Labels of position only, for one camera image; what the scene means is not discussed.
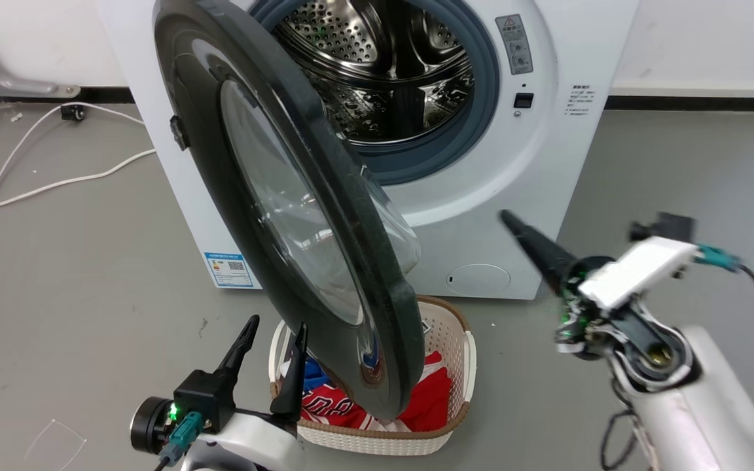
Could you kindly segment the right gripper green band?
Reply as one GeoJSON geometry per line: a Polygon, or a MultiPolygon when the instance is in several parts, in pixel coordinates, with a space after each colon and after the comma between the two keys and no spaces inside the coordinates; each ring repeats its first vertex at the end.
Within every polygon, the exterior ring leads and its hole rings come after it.
{"type": "Polygon", "coordinates": [[[578,345],[579,355],[588,358],[610,349],[632,361],[650,359],[653,328],[631,284],[622,280],[628,270],[620,260],[577,258],[510,211],[500,211],[500,221],[563,302],[564,313],[554,334],[560,347],[578,345]]]}

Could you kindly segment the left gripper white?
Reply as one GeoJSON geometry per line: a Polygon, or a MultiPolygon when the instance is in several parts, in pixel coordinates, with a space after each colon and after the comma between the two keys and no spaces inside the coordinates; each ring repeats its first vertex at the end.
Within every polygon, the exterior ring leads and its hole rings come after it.
{"type": "MultiPolygon", "coordinates": [[[[239,376],[243,358],[252,350],[260,316],[249,318],[217,367],[218,374],[239,376]]],[[[276,421],[301,417],[308,326],[299,326],[291,345],[291,361],[278,396],[270,405],[276,421]]],[[[297,436],[257,415],[236,413],[218,434],[202,434],[185,454],[185,470],[304,470],[304,449],[297,436]]]]}

